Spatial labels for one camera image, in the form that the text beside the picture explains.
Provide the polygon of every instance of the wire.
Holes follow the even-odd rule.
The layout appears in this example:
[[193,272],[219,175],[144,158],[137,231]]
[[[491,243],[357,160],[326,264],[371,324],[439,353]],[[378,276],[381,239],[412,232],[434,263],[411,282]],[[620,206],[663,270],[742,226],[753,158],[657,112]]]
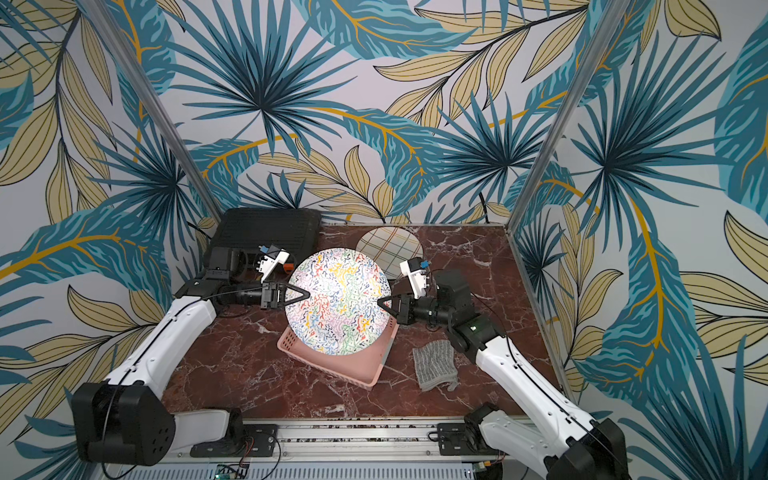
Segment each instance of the wire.
[[[499,316],[499,314],[496,313],[486,302],[484,302],[474,292],[472,292],[472,295],[477,300],[479,300],[480,303],[482,303],[485,306],[485,308],[487,308],[488,310],[491,310],[491,313],[493,313],[496,316],[496,318],[498,319],[499,322],[502,322],[502,325],[504,324],[504,320],[502,320],[502,318]],[[557,401],[555,401],[552,397],[550,397],[549,394],[538,383],[536,383],[536,381],[534,381],[533,378],[531,378],[531,376],[528,374],[528,372],[525,371],[525,369],[522,367],[522,365],[520,365],[518,363],[518,360],[515,358],[515,355],[512,354],[512,347],[511,347],[511,343],[510,343],[510,340],[509,340],[509,335],[507,335],[507,350],[509,351],[509,357],[512,359],[513,362],[515,362],[515,365],[518,366],[518,369],[526,377],[528,377],[528,380],[530,380],[531,383],[533,383],[534,386],[536,386],[536,388],[539,389],[541,391],[541,393],[543,393],[544,396],[546,396],[549,399],[550,402],[554,403],[554,405],[556,407],[558,407],[558,409],[560,409],[560,411],[562,413],[565,414],[567,419],[571,420],[573,423],[575,423],[577,426],[579,426],[582,430],[584,430],[587,433],[587,435],[592,437],[601,447],[603,447],[603,450],[605,450],[607,454],[609,454],[611,457],[613,457],[618,465],[621,465],[621,467],[627,472],[627,477],[629,477],[629,479],[632,480],[632,476],[629,474],[629,468],[625,468],[624,464],[621,463],[621,461],[618,459],[618,457],[603,442],[601,442],[601,440],[598,437],[596,437],[594,435],[594,433],[592,433],[590,430],[587,430],[587,428],[584,427],[573,415],[571,415],[568,412],[566,412],[565,409]]]
[[277,466],[280,464],[280,459],[283,457],[283,447],[280,446],[280,441],[277,440],[277,435],[273,435],[267,432],[256,432],[256,433],[260,433],[261,435],[268,435],[272,437],[275,440],[275,443],[277,444],[278,453],[277,453],[277,462],[275,463],[275,466],[273,466],[272,470],[270,470],[266,475],[264,475],[262,478],[259,478],[259,480],[266,480],[275,472],[275,470],[277,470]]
[[192,223],[192,222],[187,222],[187,225],[189,225],[190,227],[194,228],[194,229],[195,229],[195,230],[197,230],[198,232],[200,232],[200,233],[202,233],[203,235],[205,235],[206,237],[208,237],[208,240],[213,240],[213,237],[211,237],[211,235],[208,235],[207,233],[205,233],[205,232],[203,231],[203,229],[202,229],[202,228],[198,227],[198,226],[197,226],[197,225],[195,225],[194,223]]
[[253,450],[253,444],[256,443],[256,439],[254,437],[246,437],[245,441],[248,442],[248,439],[250,439],[250,445],[246,443],[246,445],[248,445],[248,448],[245,449],[245,453],[243,453],[243,456],[240,458],[240,461],[237,463],[241,468],[245,468],[245,466],[243,465],[243,461],[248,456],[250,451]]

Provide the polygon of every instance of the gray cloth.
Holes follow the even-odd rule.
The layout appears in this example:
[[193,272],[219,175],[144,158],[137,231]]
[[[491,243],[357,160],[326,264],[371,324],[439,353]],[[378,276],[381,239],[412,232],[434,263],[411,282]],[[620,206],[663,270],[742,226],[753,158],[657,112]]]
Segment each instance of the gray cloth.
[[453,347],[448,340],[435,340],[420,349],[413,349],[416,378],[422,392],[448,383],[448,391],[458,386],[458,370],[453,365]]

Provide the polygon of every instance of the blue palm leaf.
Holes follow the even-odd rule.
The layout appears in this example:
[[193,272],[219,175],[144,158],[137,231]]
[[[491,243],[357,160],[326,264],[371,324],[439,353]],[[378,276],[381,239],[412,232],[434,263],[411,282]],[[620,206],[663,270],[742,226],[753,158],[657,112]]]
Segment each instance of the blue palm leaf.
[[720,167],[720,185],[728,197],[768,221],[768,16],[746,40],[728,78],[715,116],[715,153],[730,160]]
[[507,191],[507,177],[511,169],[531,168],[536,154],[541,148],[541,142],[549,129],[544,125],[547,118],[538,116],[533,125],[525,128],[527,118],[517,127],[512,124],[512,110],[507,101],[507,111],[504,125],[499,124],[496,107],[491,103],[492,119],[489,121],[482,113],[475,96],[472,95],[472,115],[464,111],[472,131],[467,131],[445,112],[440,112],[445,120],[458,131],[452,134],[439,131],[435,141],[445,147],[443,157],[436,169],[443,182],[450,183],[438,200],[445,195],[458,190],[454,196],[456,205],[467,194],[472,192],[469,202],[472,203],[482,192],[486,198],[496,196],[496,202],[501,203]]
[[[658,458],[639,446],[627,452],[642,458],[669,478],[674,465],[689,480],[728,478],[758,480],[768,473],[768,410],[757,425],[750,445],[747,435],[744,398],[744,348],[746,337],[737,350],[733,384],[733,414],[725,400],[717,368],[701,338],[692,335],[701,354],[701,367],[691,370],[694,388],[687,382],[675,384],[669,395],[643,407],[641,411],[656,430],[656,435],[633,420],[620,419],[661,452]],[[694,365],[694,354],[684,350],[684,361]]]
[[542,215],[539,215],[536,221],[528,227],[518,229],[515,234],[515,242],[520,250],[525,271],[531,279],[536,299],[548,318],[554,312],[554,299],[548,285],[545,268],[558,261],[565,254],[552,253],[563,234],[563,230],[559,229],[559,223],[553,223],[549,226],[549,213],[543,222],[541,217]]
[[[300,57],[297,54],[299,45],[303,43],[310,27],[308,24],[304,25],[289,42],[290,2],[283,3],[280,20],[277,18],[274,0],[266,3],[266,31],[262,34],[260,24],[264,12],[260,5],[264,2],[251,3],[250,26],[247,24],[247,16],[240,0],[232,0],[235,25],[230,24],[221,7],[214,2],[218,23],[216,26],[194,3],[184,1],[205,27],[205,32],[210,38],[183,19],[177,20],[213,61],[183,45],[169,43],[168,46],[200,64],[216,78],[183,65],[175,65],[175,71],[204,83],[206,87],[180,84],[172,88],[208,94],[219,99],[215,102],[186,104],[214,109],[197,119],[243,114],[253,115],[255,119],[261,115],[271,153],[275,151],[276,141],[287,139],[291,134],[300,139],[307,151],[310,150],[307,137],[314,137],[329,146],[317,130],[336,134],[327,125],[338,121],[336,117],[324,113],[323,109],[343,108],[343,105],[320,100],[318,97],[335,90],[346,81],[325,86],[318,84],[348,64],[331,68],[322,74],[317,74],[316,71],[343,47],[329,48],[321,52],[320,49],[326,45],[321,41]],[[286,146],[294,157],[299,158],[298,148],[293,142],[286,142]]]
[[[584,107],[589,113],[593,131],[590,132],[583,125],[579,125],[584,141],[572,140],[587,158],[598,165],[597,175],[576,207],[586,201],[590,201],[594,210],[599,207],[599,212],[596,211],[598,221],[588,234],[592,235],[600,225],[605,225],[604,248],[607,246],[613,221],[616,223],[619,245],[622,244],[624,217],[634,218],[635,206],[648,221],[650,229],[656,230],[644,195],[689,205],[657,187],[656,181],[717,188],[686,177],[667,174],[657,168],[723,164],[728,161],[717,155],[689,152],[714,144],[717,139],[681,142],[678,136],[714,117],[717,111],[683,121],[689,111],[723,83],[730,68],[708,79],[722,58],[704,64],[714,45],[694,57],[692,51],[698,43],[698,38],[681,54],[674,54],[675,43],[661,55],[658,65],[654,66],[658,51],[657,35],[643,71],[640,70],[638,46],[627,76],[626,87],[622,90],[623,75],[618,69],[614,70],[611,107],[608,106],[605,91],[600,91],[598,99],[601,116],[598,117],[591,105]],[[677,60],[667,69],[669,58]],[[584,216],[582,228],[586,226],[589,218],[589,215]],[[628,225],[632,237],[636,237],[635,222],[630,221]]]
[[472,34],[445,30],[406,0],[293,0],[306,24],[357,58],[418,58],[459,46]]
[[296,189],[296,193],[292,193],[285,172],[281,171],[279,175],[280,190],[275,188],[275,176],[275,174],[270,174],[266,178],[267,188],[264,188],[253,180],[250,175],[246,174],[246,178],[253,185],[253,189],[241,185],[243,190],[248,193],[243,195],[243,202],[266,208],[301,208],[301,199],[304,195],[304,184],[306,182],[302,182]]
[[113,160],[105,163],[131,175],[132,179],[92,180],[100,184],[129,187],[109,197],[103,205],[115,205],[119,211],[132,210],[144,222],[147,231],[158,239],[170,235],[171,252],[178,258],[177,243],[187,251],[184,238],[192,234],[187,222],[197,221],[201,214],[190,198],[189,190],[192,187],[184,181],[184,170],[176,162],[165,139],[157,133],[154,123],[149,121],[148,128],[139,123],[138,129],[143,141],[135,140],[125,130],[123,132],[131,139],[132,145],[113,139],[126,154],[98,145]]

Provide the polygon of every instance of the colorful patterned plate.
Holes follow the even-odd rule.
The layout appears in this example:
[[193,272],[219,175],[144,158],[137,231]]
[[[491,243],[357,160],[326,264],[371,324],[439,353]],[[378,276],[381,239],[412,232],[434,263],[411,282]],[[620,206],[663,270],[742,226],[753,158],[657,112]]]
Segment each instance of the colorful patterned plate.
[[[293,272],[290,282],[310,292],[286,307],[293,332],[306,345],[329,355],[349,355],[373,343],[389,321],[376,301],[389,283],[376,262],[346,248],[315,253]],[[288,291],[288,300],[299,296]]]

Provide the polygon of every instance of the metal bar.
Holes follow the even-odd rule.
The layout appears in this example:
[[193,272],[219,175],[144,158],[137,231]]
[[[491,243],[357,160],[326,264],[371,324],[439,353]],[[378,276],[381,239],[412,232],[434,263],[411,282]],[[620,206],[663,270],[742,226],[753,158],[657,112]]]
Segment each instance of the metal bar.
[[531,171],[528,173],[528,179],[525,181],[525,185],[523,185],[518,199],[515,201],[515,209],[511,212],[507,222],[508,233],[514,232],[520,224],[525,208],[528,207],[531,198],[536,193],[541,177],[544,176],[547,165],[554,154],[554,149],[563,136],[565,125],[576,110],[581,97],[584,95],[584,91],[587,90],[589,81],[592,79],[595,70],[597,70],[603,53],[608,48],[616,32],[622,15],[627,11],[629,2],[630,0],[612,0],[608,2],[603,16],[594,30],[594,35],[587,45],[586,51],[584,51],[584,60],[581,61],[581,68],[576,71],[571,81],[568,93],[565,95],[558,113],[555,114],[547,137],[542,142],[541,149],[538,151]]
[[122,69],[128,83],[136,91],[139,101],[144,104],[147,113],[168,143],[170,151],[173,152],[179,165],[187,174],[190,183],[200,195],[209,215],[217,223],[221,222],[219,206],[211,196],[203,176],[194,164],[174,122],[163,108],[160,97],[157,96],[157,92],[149,82],[144,69],[139,65],[135,55],[131,54],[128,39],[124,35],[120,35],[120,28],[112,14],[107,10],[106,2],[104,0],[81,0],[81,4],[88,13],[88,19],[91,20],[94,28],[101,36],[101,40],[107,45],[107,50],[112,53],[115,63]]
[[[547,170],[547,165],[551,161],[557,143],[563,135],[565,125],[576,111],[576,107],[578,107],[581,97],[587,90],[589,81],[592,79],[595,70],[597,70],[602,55],[606,48],[608,48],[608,45],[619,26],[621,17],[629,6],[629,2],[630,0],[613,0],[612,2],[608,2],[608,6],[606,7],[605,12],[603,12],[603,16],[594,31],[592,40],[589,42],[587,50],[584,52],[583,66],[576,72],[576,75],[571,82],[568,93],[565,95],[565,99],[554,118],[552,127],[550,128],[547,137],[544,139],[544,142],[541,145],[541,150],[539,150],[536,160],[533,163],[533,167],[528,174],[528,179],[525,181],[525,185],[523,186],[518,199],[515,201],[515,209],[511,212],[509,221],[507,222],[507,239],[509,240],[509,246],[512,249],[512,256],[515,258],[515,263],[520,270],[523,287],[531,301],[531,307],[534,316],[536,317],[538,327],[541,330],[541,337],[544,339],[544,345],[547,348],[550,359],[558,359],[554,354],[556,350],[554,350],[551,344],[552,341],[556,342],[557,339],[550,339],[549,335],[546,333],[544,313],[536,302],[536,295],[533,286],[531,285],[531,279],[525,271],[522,255],[515,243],[515,231],[517,231],[520,222],[522,221],[523,214],[525,213],[528,204],[531,202],[531,198],[533,198],[536,193],[536,189],[541,182],[541,177],[544,175],[545,170]],[[552,369],[560,382],[565,396],[573,403],[576,403],[576,395],[571,390],[571,386],[568,383],[568,377],[565,374],[565,368],[560,364],[559,359],[557,362],[552,362]]]

